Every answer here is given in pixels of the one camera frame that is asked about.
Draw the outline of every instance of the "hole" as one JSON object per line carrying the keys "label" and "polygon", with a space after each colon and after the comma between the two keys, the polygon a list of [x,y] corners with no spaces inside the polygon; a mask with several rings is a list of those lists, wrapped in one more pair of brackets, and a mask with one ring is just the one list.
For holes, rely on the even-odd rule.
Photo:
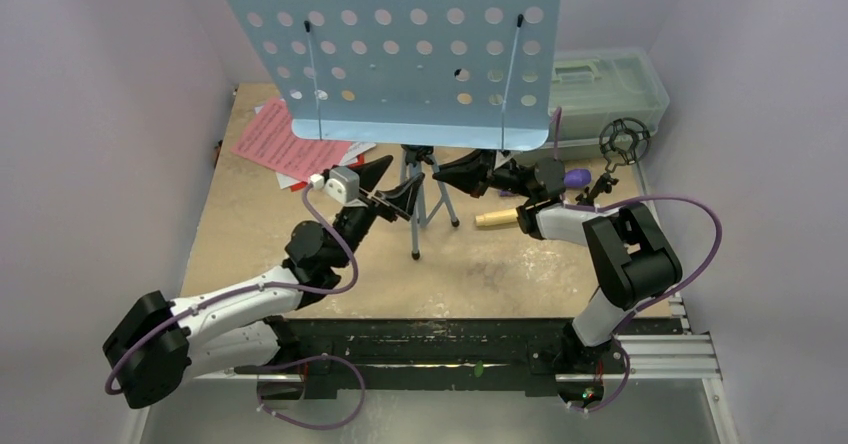
{"label": "hole", "polygon": [[524,11],[524,19],[530,24],[538,24],[542,22],[543,17],[545,17],[545,12],[536,6],[528,7],[527,10]]}
{"label": "hole", "polygon": [[342,11],[342,22],[348,26],[356,24],[356,13],[351,10]]}
{"label": "hole", "polygon": [[427,41],[418,41],[418,44],[415,45],[415,49],[417,49],[419,53],[429,56],[430,53],[433,52],[433,45]]}
{"label": "hole", "polygon": [[493,56],[497,56],[503,52],[503,43],[501,43],[501,41],[489,41],[489,43],[486,44],[486,51]]}
{"label": "hole", "polygon": [[489,24],[497,24],[503,20],[503,11],[497,7],[486,9],[486,22]]}
{"label": "hole", "polygon": [[262,18],[255,12],[247,13],[247,22],[253,27],[262,27]]}
{"label": "hole", "polygon": [[471,73],[468,71],[468,69],[457,69],[453,71],[453,77],[455,77],[456,80],[459,82],[465,82],[471,79]]}
{"label": "hole", "polygon": [[462,9],[453,8],[448,11],[448,21],[451,24],[462,24],[462,21],[465,20],[465,13],[462,12]]}
{"label": "hole", "polygon": [[418,24],[419,26],[427,22],[427,13],[421,9],[413,9],[409,13],[409,18],[413,23]]}
{"label": "hole", "polygon": [[278,12],[277,20],[280,21],[280,24],[286,27],[289,27],[292,25],[292,23],[294,23],[288,12]]}
{"label": "hole", "polygon": [[397,54],[400,47],[398,47],[397,42],[395,41],[386,41],[383,43],[383,50],[389,54]]}
{"label": "hole", "polygon": [[538,54],[539,51],[542,50],[542,45],[539,44],[539,41],[527,41],[524,43],[522,48],[524,49],[525,54],[532,56]]}
{"label": "hole", "polygon": [[377,12],[374,13],[374,19],[377,19],[380,24],[388,26],[392,22],[392,15],[385,9],[377,9]]}
{"label": "hole", "polygon": [[465,45],[462,41],[453,41],[451,42],[451,52],[456,54],[457,56],[461,56],[465,54],[465,51],[468,50],[468,46]]}
{"label": "hole", "polygon": [[321,14],[318,11],[312,11],[309,13],[309,22],[315,24],[316,26],[324,25],[324,14]]}

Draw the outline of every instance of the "light blue perforated panel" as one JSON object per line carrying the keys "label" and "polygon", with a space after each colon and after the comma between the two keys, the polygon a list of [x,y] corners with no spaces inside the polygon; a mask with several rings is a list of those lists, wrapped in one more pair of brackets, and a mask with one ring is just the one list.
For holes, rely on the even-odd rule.
{"label": "light blue perforated panel", "polygon": [[548,137],[560,0],[227,1],[301,137],[514,150]]}

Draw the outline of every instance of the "purple object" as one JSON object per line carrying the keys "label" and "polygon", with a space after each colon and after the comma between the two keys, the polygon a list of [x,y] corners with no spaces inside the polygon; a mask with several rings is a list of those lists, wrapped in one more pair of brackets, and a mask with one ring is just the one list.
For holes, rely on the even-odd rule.
{"label": "purple object", "polygon": [[572,169],[565,173],[563,183],[568,189],[583,189],[592,182],[592,173],[589,169]]}

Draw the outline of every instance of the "black tripod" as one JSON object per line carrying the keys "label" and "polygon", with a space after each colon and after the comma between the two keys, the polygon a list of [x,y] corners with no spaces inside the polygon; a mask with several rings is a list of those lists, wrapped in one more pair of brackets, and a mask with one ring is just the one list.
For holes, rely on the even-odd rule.
{"label": "black tripod", "polygon": [[[421,170],[422,162],[429,164],[430,169],[434,174],[439,172],[439,163],[436,162],[436,156],[433,155],[433,146],[410,146],[404,144],[400,147],[403,149],[403,164],[400,170],[400,182],[406,181],[407,177],[413,179],[415,176],[423,174],[423,171]],[[421,253],[418,250],[418,228],[421,227],[421,229],[424,229],[427,227],[427,224],[430,223],[430,220],[433,219],[433,216],[435,216],[439,208],[442,207],[442,204],[448,208],[451,225],[453,227],[459,227],[459,219],[457,219],[456,213],[453,210],[453,204],[450,202],[450,196],[448,195],[445,183],[440,181],[436,181],[436,183],[439,185],[439,193],[441,194],[441,198],[439,199],[439,202],[436,203],[436,207],[430,211],[430,214],[427,214],[427,206],[424,201],[424,188],[422,187],[418,191],[415,212],[409,220],[409,223],[412,225],[412,258],[416,261],[421,257]]]}

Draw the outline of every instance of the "white wall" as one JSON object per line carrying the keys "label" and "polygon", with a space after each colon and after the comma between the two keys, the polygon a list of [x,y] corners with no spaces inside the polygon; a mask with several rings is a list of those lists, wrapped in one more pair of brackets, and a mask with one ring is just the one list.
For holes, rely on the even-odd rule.
{"label": "white wall", "polygon": [[[234,82],[270,81],[226,0],[188,0]],[[562,0],[559,50],[649,49],[677,0]]]}
{"label": "white wall", "polygon": [[184,0],[0,0],[0,440],[118,442],[100,346],[176,293],[229,84]]}
{"label": "white wall", "polygon": [[[651,50],[671,107],[649,178],[724,220],[715,265],[684,298],[712,332],[748,443],[845,442],[848,430],[846,9],[680,0]],[[691,269],[708,221],[661,212]]]}

